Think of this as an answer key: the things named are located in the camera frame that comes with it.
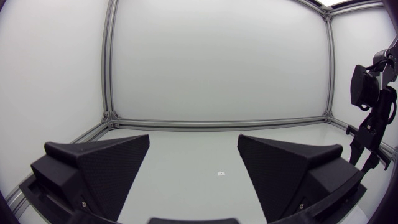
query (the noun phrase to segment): gray floor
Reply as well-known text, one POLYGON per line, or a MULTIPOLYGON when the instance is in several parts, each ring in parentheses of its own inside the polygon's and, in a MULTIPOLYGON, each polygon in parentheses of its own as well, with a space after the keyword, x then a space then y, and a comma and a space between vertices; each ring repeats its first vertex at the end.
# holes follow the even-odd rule
MULTIPOLYGON (((242 131, 281 141, 314 145, 343 145, 349 158, 351 136, 329 124, 296 128, 242 131)), ((131 187, 118 222, 147 223, 151 217, 206 220, 235 217, 240 223, 266 223, 254 187, 237 150, 240 132, 171 133, 118 129, 101 138, 149 134, 150 148, 131 187)), ((357 166, 369 155, 365 152, 357 166)), ((365 176, 368 188, 359 203, 370 216, 376 209, 391 176, 379 165, 365 176)), ((29 208, 21 223, 38 223, 29 208)))

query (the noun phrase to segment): black cable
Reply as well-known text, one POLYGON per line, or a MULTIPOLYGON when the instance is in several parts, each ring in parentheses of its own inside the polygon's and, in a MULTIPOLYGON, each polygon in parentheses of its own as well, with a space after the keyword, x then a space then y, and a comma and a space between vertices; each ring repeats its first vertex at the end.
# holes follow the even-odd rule
POLYGON ((375 64, 369 66, 366 68, 366 70, 374 70, 377 72, 381 72, 381 69, 387 64, 391 65, 394 68, 394 61, 392 59, 382 59, 378 62, 376 62, 375 64))
POLYGON ((368 111, 370 109, 369 106, 363 107, 363 105, 361 105, 359 108, 361 108, 362 111, 368 111))
POLYGON ((396 113, 397 113, 397 103, 394 101, 394 102, 392 102, 392 104, 394 105, 394 110, 392 110, 391 117, 388 119, 387 124, 392 123, 392 120, 394 120, 396 113))

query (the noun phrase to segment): black foam pad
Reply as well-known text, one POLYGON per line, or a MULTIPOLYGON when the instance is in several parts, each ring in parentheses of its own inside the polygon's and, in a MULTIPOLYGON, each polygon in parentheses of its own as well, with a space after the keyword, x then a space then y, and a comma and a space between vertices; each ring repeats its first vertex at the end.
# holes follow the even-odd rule
POLYGON ((339 158, 342 146, 308 146, 240 135, 238 150, 268 222, 278 220, 312 167, 339 158))
POLYGON ((149 148, 149 137, 80 144, 48 142, 44 148, 48 156, 78 168, 101 213, 116 221, 149 148))

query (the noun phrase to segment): aluminum frame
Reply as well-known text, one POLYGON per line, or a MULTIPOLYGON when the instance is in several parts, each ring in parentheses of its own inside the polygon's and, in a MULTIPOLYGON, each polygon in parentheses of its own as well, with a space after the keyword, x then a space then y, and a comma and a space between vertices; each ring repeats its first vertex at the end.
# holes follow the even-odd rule
MULTIPOLYGON (((309 124, 329 123, 343 131, 346 130, 348 124, 333 117, 333 95, 335 86, 335 46, 333 40, 333 29, 331 22, 333 17, 342 14, 360 11, 365 9, 373 9, 383 7, 381 2, 368 1, 359 4, 345 6, 340 9, 326 11, 314 5, 307 0, 296 0, 297 2, 307 6, 311 10, 321 15, 325 21, 326 32, 328 34, 328 45, 330 55, 330 72, 329 72, 329 87, 328 97, 326 99, 326 109, 322 116, 309 118, 291 118, 291 119, 271 119, 262 121, 148 121, 136 119, 122 119, 114 110, 113 94, 112 94, 112 49, 113 49, 113 34, 116 11, 119 0, 109 0, 106 11, 106 19, 103 33, 103 47, 102 47, 102 64, 101 64, 101 79, 103 89, 103 117, 102 122, 91 128, 80 137, 76 138, 72 143, 97 141, 101 136, 113 129, 136 129, 146 131, 243 131, 243 130, 257 130, 270 128, 287 128, 293 126, 303 126, 309 124)), ((387 152, 391 159, 395 162, 398 149, 394 149, 385 143, 381 143, 380 149, 387 152)), ((19 218, 29 206, 29 202, 24 197, 23 193, 17 186, 6 197, 6 202, 10 206, 12 212, 19 218)))

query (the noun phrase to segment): metal rail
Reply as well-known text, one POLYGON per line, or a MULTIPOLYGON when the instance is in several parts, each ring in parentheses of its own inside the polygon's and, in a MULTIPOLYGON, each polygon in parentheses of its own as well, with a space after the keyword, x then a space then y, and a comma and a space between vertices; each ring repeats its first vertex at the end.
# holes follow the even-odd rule
POLYGON ((109 0, 108 9, 106 11, 106 19, 103 34, 102 46, 102 87, 103 87, 103 108, 104 113, 113 111, 112 96, 112 48, 113 48, 113 32, 116 9, 118 8, 118 0, 109 0))
POLYGON ((310 2, 310 1, 306 1, 306 0, 296 0, 300 3, 302 3, 303 5, 309 7, 310 9, 314 10, 315 12, 324 15, 325 11, 323 9, 321 9, 320 7, 318 7, 317 5, 314 5, 314 3, 310 2))
POLYGON ((360 4, 357 6, 346 7, 344 9, 332 10, 332 11, 330 11, 330 15, 331 16, 339 16, 339 15, 350 13, 350 12, 355 12, 355 11, 360 11, 360 10, 365 10, 365 9, 381 8, 381 7, 384 7, 382 2, 372 2, 372 3, 367 3, 367 4, 360 4))
POLYGON ((122 129, 146 131, 243 131, 270 128, 287 128, 324 122, 325 117, 273 119, 264 121, 144 121, 119 120, 122 129))
POLYGON ((366 4, 372 4, 372 3, 379 3, 379 2, 381 2, 381 1, 380 0, 371 0, 371 1, 365 1, 365 2, 358 2, 358 3, 349 4, 346 6, 339 7, 338 9, 332 9, 332 10, 330 10, 330 12, 336 12, 336 11, 344 10, 344 9, 351 8, 351 7, 362 6, 362 5, 366 5, 366 4))
POLYGON ((108 125, 109 121, 97 124, 94 128, 91 128, 86 133, 73 140, 71 143, 96 141, 109 131, 108 125))
POLYGON ((326 99, 326 109, 324 116, 333 117, 332 106, 333 106, 333 96, 335 94, 335 80, 336 80, 336 62, 335 62, 335 41, 333 38, 333 30, 331 28, 331 21, 333 17, 329 14, 323 16, 323 20, 326 24, 326 33, 328 35, 328 45, 329 45, 329 85, 328 85, 328 98, 326 99))

